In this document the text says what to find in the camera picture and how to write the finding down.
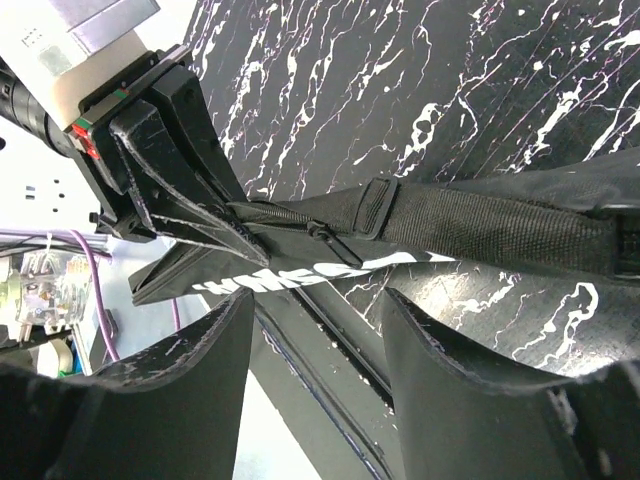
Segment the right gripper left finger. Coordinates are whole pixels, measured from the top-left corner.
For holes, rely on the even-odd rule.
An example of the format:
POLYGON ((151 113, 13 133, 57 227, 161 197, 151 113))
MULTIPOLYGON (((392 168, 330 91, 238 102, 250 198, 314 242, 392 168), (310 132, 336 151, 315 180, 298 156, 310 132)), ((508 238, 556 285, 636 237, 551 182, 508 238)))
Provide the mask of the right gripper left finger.
POLYGON ((249 367, 254 298, 91 376, 1 367, 5 479, 229 479, 249 367))

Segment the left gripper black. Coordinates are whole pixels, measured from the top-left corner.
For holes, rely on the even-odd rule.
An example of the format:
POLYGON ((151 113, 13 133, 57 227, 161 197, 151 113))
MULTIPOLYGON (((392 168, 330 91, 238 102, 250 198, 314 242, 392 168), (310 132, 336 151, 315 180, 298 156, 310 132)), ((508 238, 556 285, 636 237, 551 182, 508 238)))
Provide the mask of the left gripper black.
POLYGON ((100 202, 89 220, 124 240, 166 236, 266 267, 266 248, 231 209, 247 197, 191 62, 183 45, 148 52, 81 102, 69 138, 100 202))

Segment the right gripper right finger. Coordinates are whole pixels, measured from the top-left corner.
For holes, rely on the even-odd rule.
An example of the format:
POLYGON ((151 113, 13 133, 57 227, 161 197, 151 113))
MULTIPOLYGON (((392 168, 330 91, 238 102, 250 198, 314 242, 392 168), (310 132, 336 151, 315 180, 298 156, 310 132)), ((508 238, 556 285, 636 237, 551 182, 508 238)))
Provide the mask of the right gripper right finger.
POLYGON ((577 378, 518 363, 384 297, 383 340, 410 479, 635 479, 639 364, 577 378))

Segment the black Crossway racket bag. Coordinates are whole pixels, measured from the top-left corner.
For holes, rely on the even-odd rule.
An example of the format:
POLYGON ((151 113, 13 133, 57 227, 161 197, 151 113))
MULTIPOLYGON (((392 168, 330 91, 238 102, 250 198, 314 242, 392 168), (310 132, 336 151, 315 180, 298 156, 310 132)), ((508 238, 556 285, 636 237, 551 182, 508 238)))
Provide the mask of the black Crossway racket bag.
POLYGON ((451 183, 395 179, 300 201, 239 202, 266 248, 261 267, 231 251, 177 244, 130 277, 141 306, 183 295, 258 293, 416 262, 465 260, 547 276, 639 280, 639 152, 551 170, 451 183))

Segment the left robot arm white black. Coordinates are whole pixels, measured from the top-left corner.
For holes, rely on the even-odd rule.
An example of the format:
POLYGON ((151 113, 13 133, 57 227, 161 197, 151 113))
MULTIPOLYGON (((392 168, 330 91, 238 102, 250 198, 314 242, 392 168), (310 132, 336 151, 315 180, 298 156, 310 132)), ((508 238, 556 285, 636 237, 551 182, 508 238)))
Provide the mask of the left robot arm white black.
POLYGON ((1 115, 73 159, 101 204, 101 233, 157 236, 228 251, 261 266, 269 255, 232 211, 246 199, 182 45, 149 51, 87 95, 58 127, 7 66, 1 115))

